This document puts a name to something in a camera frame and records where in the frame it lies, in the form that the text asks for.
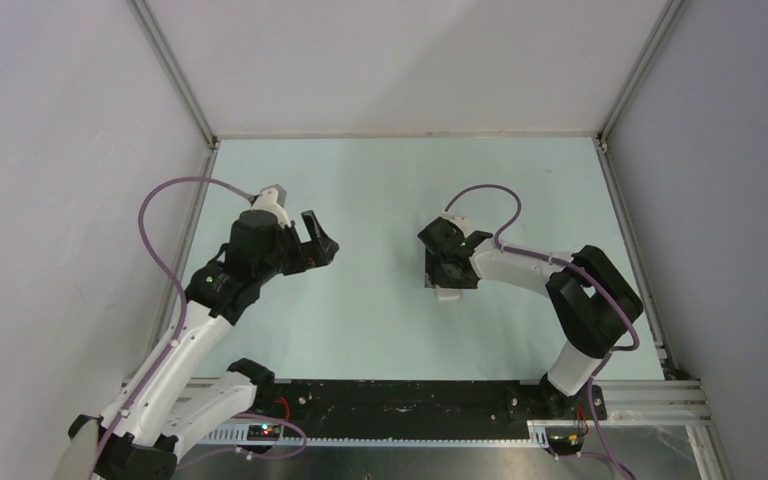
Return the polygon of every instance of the robotic arm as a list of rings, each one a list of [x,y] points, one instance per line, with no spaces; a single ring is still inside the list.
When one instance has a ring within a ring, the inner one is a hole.
[[[293,275],[328,265],[339,250],[312,211],[302,213],[311,238],[302,243],[284,210],[285,197],[278,185],[261,191],[234,222],[230,241],[193,275],[186,288],[183,327],[173,325],[166,331],[101,414],[100,434],[109,439],[95,473],[108,480],[171,478],[178,459],[196,442],[263,396],[258,385],[271,383],[272,372],[242,359],[208,392],[172,409],[198,364],[258,300],[263,285],[279,273]],[[123,408],[132,395],[130,407]],[[79,416],[70,437],[90,420]]]
[[[498,280],[552,301],[567,341],[540,380],[540,389],[556,416],[568,409],[627,331],[608,302],[598,293],[588,294],[585,289],[590,285],[563,264],[573,263],[593,276],[632,322],[643,313],[634,290],[596,247],[586,246],[578,253],[519,255],[499,249],[492,234],[473,231],[467,218],[448,213],[431,222],[418,237],[426,248],[427,283],[436,288],[441,300],[459,298],[461,289],[476,289],[480,280]]]

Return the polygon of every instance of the gray metal surface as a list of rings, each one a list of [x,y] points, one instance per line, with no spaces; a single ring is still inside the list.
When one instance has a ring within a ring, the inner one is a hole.
[[[603,381],[610,427],[710,426],[711,409],[699,381]],[[567,425],[565,420],[535,420],[541,427]]]
[[[652,33],[649,34],[649,38],[646,39],[646,43],[643,46],[643,50],[637,57],[637,61],[634,63],[631,72],[628,75],[622,90],[620,90],[619,96],[614,100],[611,111],[608,113],[608,117],[605,119],[605,123],[599,130],[599,138],[607,139],[611,136],[611,132],[614,130],[617,122],[631,101],[634,93],[637,91],[637,87],[649,73],[652,65],[655,63],[658,54],[669,38],[670,34],[675,29],[681,18],[682,13],[690,4],[690,0],[668,0],[664,6],[664,10],[661,11],[661,15],[658,17],[655,26],[652,27]]]
[[[601,452],[595,434],[586,451]],[[606,432],[619,459],[639,479],[699,479],[696,460],[682,427],[638,427]],[[197,446],[193,459],[217,447]],[[242,455],[217,455],[178,472],[191,479],[475,480],[617,479],[615,470],[593,459],[558,462],[536,448],[332,448],[313,447],[282,461],[246,461]]]
[[[734,478],[714,425],[687,427],[687,436],[703,480]]]
[[[214,148],[216,136],[207,123],[207,118],[205,118],[204,112],[196,101],[195,95],[189,83],[187,83],[186,77],[184,77],[184,72],[178,66],[178,61],[175,60],[175,55],[169,48],[166,37],[163,36],[163,31],[160,30],[160,26],[157,24],[151,8],[145,0],[126,0],[126,2],[131,7],[131,11],[134,13],[134,18],[137,20],[140,28],[143,29],[143,33],[145,33],[146,39],[151,44],[152,50],[157,54],[157,59],[169,77],[172,87],[178,93],[178,96],[181,97],[187,113],[195,122],[196,127],[198,127],[204,143],[207,144],[208,148]]]

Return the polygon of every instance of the red wire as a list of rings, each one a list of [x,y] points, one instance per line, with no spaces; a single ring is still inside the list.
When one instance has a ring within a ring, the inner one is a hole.
[[[578,409],[575,412],[576,412],[575,416],[577,418],[580,418],[581,421],[584,422],[585,430],[584,430],[584,433],[581,435],[583,437],[583,436],[587,435],[588,433],[590,433],[590,425],[587,424],[587,417],[584,416],[584,408],[583,407],[578,407]]]
[[[278,397],[275,400],[275,403],[280,403],[284,405],[284,410],[286,411],[286,413],[284,414],[284,421],[289,422],[290,421],[290,404],[287,402],[287,399],[284,397]]]

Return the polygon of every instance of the light blue surface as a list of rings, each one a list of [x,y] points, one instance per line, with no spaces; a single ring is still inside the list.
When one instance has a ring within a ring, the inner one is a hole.
[[[522,197],[509,242],[554,251],[597,245],[632,278],[589,138],[233,140],[222,142],[213,175],[252,193],[281,184],[302,239],[299,214],[314,210],[340,252],[326,268],[268,283],[197,376],[219,376],[247,357],[279,378],[540,378],[564,343],[545,297],[484,281],[440,302],[424,288],[416,234],[476,183],[503,183]],[[228,241],[245,207],[209,188],[185,279]],[[453,212],[492,232],[513,210],[504,193],[479,191]],[[600,378],[663,379],[645,318],[636,324],[640,350],[616,355]]]

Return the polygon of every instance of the white panel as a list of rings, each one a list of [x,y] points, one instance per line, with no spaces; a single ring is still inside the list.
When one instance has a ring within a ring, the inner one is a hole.
[[[609,144],[667,340],[768,478],[768,2],[693,2]]]
[[[328,267],[264,286],[199,376],[219,377],[248,357],[281,378],[539,379],[566,340],[545,296],[483,281],[441,302],[424,288],[417,233],[475,183],[522,196],[522,218],[506,240],[553,251],[598,245],[632,278],[589,138],[226,140],[214,176],[249,191],[280,183],[302,238],[299,214],[312,209],[340,252]],[[209,188],[185,278],[228,241],[244,208]],[[453,209],[486,231],[513,210],[498,191],[470,193]],[[636,325],[641,349],[617,354],[601,378],[663,379],[646,319]]]
[[[223,135],[595,132],[665,0],[150,3]]]
[[[50,478],[141,360],[165,283],[137,209],[204,158],[125,2],[0,2],[0,479]],[[167,258],[192,194],[149,211]]]

